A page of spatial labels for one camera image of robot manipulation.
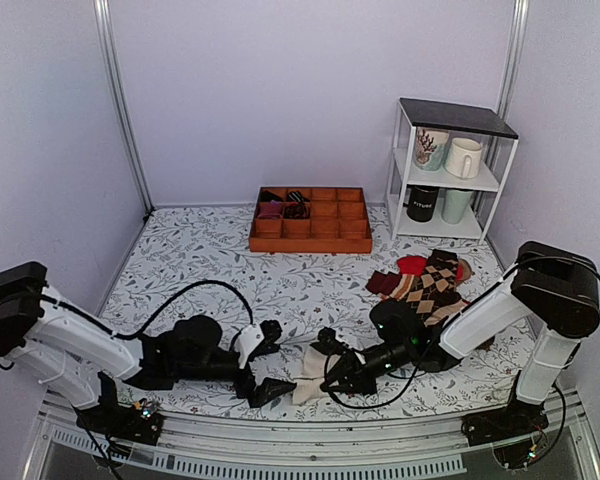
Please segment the cream and brown sock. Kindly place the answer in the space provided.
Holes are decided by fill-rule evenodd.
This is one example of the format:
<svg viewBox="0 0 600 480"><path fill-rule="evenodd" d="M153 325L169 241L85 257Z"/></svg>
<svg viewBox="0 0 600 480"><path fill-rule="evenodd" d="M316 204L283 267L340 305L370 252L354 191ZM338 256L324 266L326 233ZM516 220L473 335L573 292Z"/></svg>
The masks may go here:
<svg viewBox="0 0 600 480"><path fill-rule="evenodd" d="M327 398L328 394L321 389L325 364L331 368L339 359L339 355L327 358L325 354L310 346L305 353L301 373L293 378L296 387L292 395L292 404L300 406L309 401Z"/></svg>

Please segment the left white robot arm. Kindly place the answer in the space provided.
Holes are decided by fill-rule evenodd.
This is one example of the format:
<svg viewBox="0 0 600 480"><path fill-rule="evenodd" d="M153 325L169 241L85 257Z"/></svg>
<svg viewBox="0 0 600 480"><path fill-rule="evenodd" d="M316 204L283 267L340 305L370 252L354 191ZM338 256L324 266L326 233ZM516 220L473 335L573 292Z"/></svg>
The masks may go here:
<svg viewBox="0 0 600 480"><path fill-rule="evenodd" d="M81 360L95 364L105 379L145 391L170 390L181 381L229 381L238 398L259 408L295 390L294 383L257 382L253 358L276 353L281 326L275 320L249 323L220 346L223 330L206 316L178 320L157 336L144 328L122 334L64 298L46 280L47 269L31 261L0 272L0 358L34 372L108 434L128 426L128 412L103 395L105 381L92 381Z"/></svg>

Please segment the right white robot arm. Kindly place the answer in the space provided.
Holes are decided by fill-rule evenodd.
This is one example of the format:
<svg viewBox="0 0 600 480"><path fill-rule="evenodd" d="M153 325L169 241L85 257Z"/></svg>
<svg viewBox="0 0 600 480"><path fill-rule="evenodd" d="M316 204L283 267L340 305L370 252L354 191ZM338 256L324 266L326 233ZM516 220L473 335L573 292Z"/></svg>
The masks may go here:
<svg viewBox="0 0 600 480"><path fill-rule="evenodd" d="M344 348L336 362L326 361L322 392L374 394L377 378L407 363L415 370L444 371L496 334L531 315L543 322L532 354L519 372L514 399L497 415L497 427L517 436L532 424L535 406L572 360L581 341L600 324L600 273L588 258L528 241L498 281L460 311L426 325L439 290L424 279L422 288L375 305L369 317L382 343L364 350Z"/></svg>

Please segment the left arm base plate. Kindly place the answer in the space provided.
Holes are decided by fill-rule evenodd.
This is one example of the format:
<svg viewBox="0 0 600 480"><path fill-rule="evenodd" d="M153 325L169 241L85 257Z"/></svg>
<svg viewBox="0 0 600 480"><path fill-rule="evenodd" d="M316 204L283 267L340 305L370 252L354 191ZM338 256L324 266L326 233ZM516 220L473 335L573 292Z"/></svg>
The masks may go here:
<svg viewBox="0 0 600 480"><path fill-rule="evenodd" d="M162 432L164 416L153 413L146 418L135 407L99 404L76 410L76 424L108 438L156 446Z"/></svg>

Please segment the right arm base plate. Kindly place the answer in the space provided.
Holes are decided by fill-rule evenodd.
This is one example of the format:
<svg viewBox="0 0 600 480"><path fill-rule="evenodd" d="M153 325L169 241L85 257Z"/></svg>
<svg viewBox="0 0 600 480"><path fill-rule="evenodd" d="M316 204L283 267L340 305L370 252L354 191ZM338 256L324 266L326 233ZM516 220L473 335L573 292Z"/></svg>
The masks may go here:
<svg viewBox="0 0 600 480"><path fill-rule="evenodd" d="M548 425L542 406L516 403L464 416L461 432L470 446L476 446L530 434Z"/></svg>

